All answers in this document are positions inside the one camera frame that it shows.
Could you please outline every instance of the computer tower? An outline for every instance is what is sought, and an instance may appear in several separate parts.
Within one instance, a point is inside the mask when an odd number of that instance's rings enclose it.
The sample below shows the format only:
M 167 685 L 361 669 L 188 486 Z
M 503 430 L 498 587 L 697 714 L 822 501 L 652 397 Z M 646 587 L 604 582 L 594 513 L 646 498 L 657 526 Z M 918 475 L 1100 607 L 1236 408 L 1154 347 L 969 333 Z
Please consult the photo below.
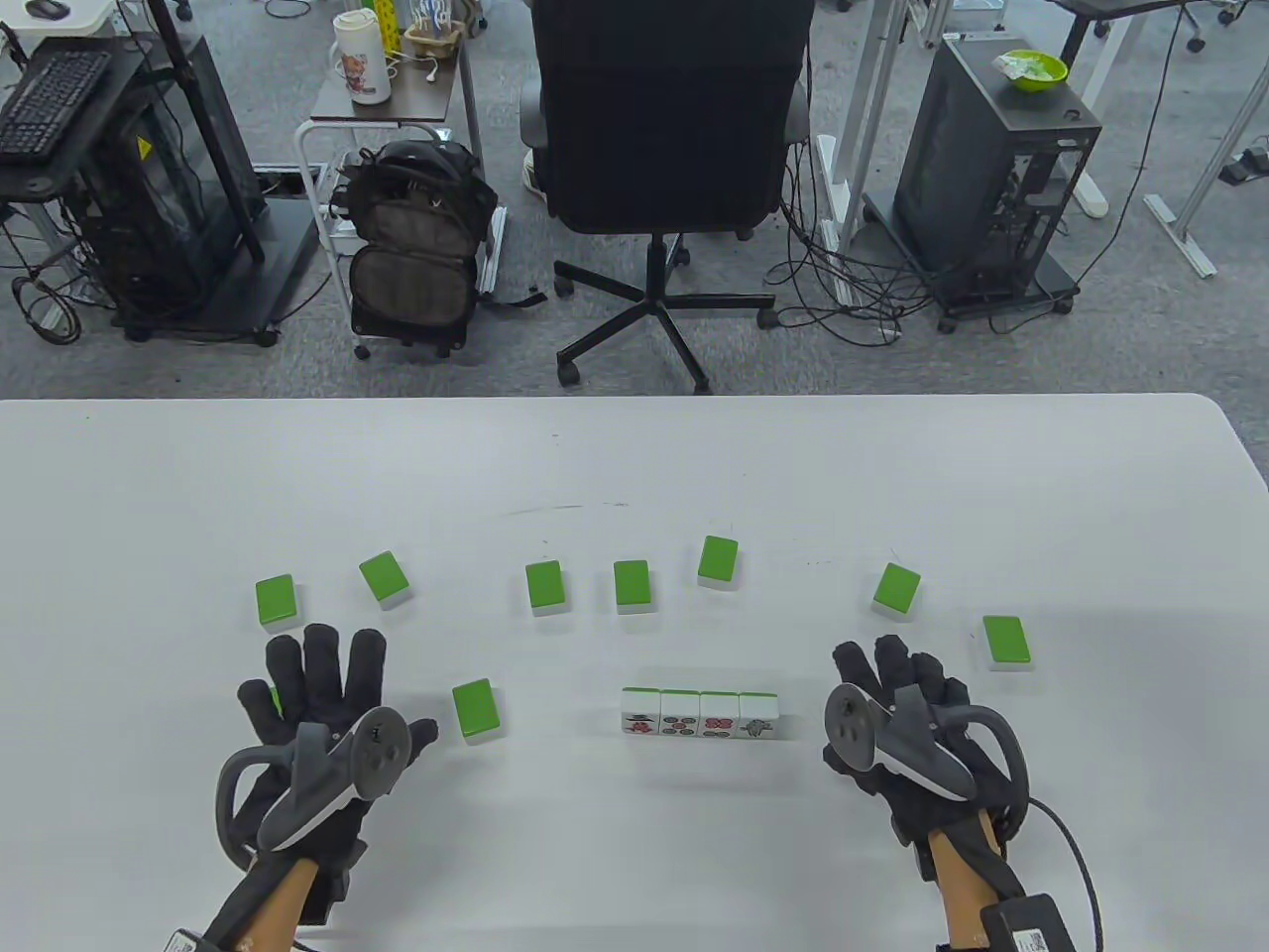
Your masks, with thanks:
M 187 56 L 235 183 L 256 217 L 264 197 L 206 39 L 188 44 Z M 233 260 L 241 237 L 189 104 L 170 75 L 161 72 L 165 66 L 161 43 L 151 42 L 146 66 L 66 195 L 95 277 L 117 301 L 126 326 L 133 319 L 173 320 L 197 312 Z
M 1027 297 L 1101 131 L 1066 84 L 1023 93 L 992 66 L 1024 46 L 939 47 L 895 192 L 895 223 L 949 314 Z

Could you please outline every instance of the mug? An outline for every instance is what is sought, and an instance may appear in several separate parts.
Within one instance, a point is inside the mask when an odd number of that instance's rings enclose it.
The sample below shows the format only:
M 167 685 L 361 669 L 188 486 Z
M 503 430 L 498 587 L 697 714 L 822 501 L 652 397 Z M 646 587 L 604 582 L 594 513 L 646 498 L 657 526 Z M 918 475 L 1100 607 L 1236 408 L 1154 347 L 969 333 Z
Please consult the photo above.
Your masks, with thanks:
M 330 44 L 330 67 L 344 80 L 352 100 L 373 105 L 392 95 L 374 10 L 346 10 L 336 15 L 331 25 L 335 42 Z

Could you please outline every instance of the hand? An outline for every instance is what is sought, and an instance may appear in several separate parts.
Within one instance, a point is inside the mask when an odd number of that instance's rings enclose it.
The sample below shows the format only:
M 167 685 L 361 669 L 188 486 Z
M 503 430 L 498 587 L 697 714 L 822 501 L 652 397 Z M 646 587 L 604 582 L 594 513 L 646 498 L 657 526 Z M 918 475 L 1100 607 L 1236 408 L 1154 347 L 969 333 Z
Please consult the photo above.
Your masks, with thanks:
M 919 684 L 921 694 L 930 704 L 949 707 L 970 703 L 968 688 L 956 678 L 945 678 L 943 664 L 937 658 L 923 652 L 909 656 L 907 646 L 897 635 L 877 638 L 874 654 L 876 674 L 863 649 L 854 641 L 838 645 L 832 660 L 843 682 L 855 684 L 886 708 L 893 710 L 895 691 L 909 684 Z M 904 845 L 925 843 L 931 833 L 977 817 L 980 810 L 987 811 L 996 838 L 1004 845 L 1006 836 L 1003 820 L 1013 802 L 1010 779 L 981 746 L 970 740 L 963 727 L 943 731 L 938 741 L 970 768 L 978 791 L 973 800 L 964 802 L 945 800 L 881 765 L 873 767 L 867 773 L 857 773 L 841 762 L 831 746 L 824 749 L 824 762 L 838 773 L 854 779 L 859 790 L 871 796 L 879 793 L 884 797 L 890 805 L 895 831 L 901 840 L 906 840 Z
M 348 652 L 348 682 L 340 684 L 339 632 L 329 625 L 305 628 L 305 647 L 289 635 L 279 635 L 264 649 L 264 663 L 278 691 L 278 706 L 269 685 L 259 679 L 239 688 L 239 701 L 263 744 L 283 745 L 296 739 L 301 721 L 330 727 L 334 739 L 343 736 L 367 711 L 383 702 L 383 656 L 387 642 L 373 628 L 353 636 Z M 437 722 L 410 725 L 412 764 L 428 744 L 437 739 Z M 291 787 L 291 774 L 270 767 L 256 781 L 242 807 L 233 816 L 235 838 L 256 848 L 255 836 L 269 807 Z M 354 800 L 331 815 L 292 849 L 296 856 L 313 859 L 326 872 L 348 869 L 357 859 L 357 834 L 371 805 Z

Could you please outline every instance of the chair base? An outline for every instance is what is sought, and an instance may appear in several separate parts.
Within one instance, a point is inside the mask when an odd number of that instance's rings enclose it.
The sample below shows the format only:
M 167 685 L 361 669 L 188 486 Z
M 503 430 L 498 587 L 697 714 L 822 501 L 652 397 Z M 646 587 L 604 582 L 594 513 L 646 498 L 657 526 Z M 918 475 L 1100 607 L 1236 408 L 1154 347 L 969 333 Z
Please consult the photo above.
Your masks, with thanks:
M 556 374 L 561 386 L 571 387 L 581 382 L 581 373 L 577 371 L 577 364 L 574 363 L 579 357 L 599 347 L 614 334 L 626 330 L 636 321 L 655 316 L 670 338 L 670 343 L 674 344 L 679 359 L 692 374 L 695 392 L 708 393 L 709 378 L 674 325 L 670 312 L 754 310 L 759 315 L 759 322 L 761 322 L 763 312 L 769 312 L 775 307 L 775 297 L 773 294 L 666 294 L 665 286 L 674 273 L 674 268 L 690 260 L 688 249 L 683 246 L 681 235 L 675 235 L 669 248 L 665 245 L 664 235 L 652 235 L 647 246 L 647 281 L 643 288 L 589 272 L 585 268 L 577 268 L 567 261 L 556 261 L 556 293 L 561 297 L 571 294 L 572 284 L 576 282 L 631 302 L 631 306 L 619 315 L 556 354 Z

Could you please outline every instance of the white sneaker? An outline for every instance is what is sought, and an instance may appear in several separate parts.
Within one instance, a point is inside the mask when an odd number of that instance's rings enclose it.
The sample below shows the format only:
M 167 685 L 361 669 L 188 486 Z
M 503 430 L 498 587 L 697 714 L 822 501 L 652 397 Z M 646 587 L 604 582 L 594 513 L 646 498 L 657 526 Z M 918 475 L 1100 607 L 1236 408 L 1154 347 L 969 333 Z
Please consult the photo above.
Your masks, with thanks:
M 524 188 L 536 194 L 543 202 L 547 201 L 547 193 L 538 187 L 538 174 L 533 169 L 533 150 L 530 149 L 524 154 L 524 166 L 520 171 L 520 182 L 524 183 Z

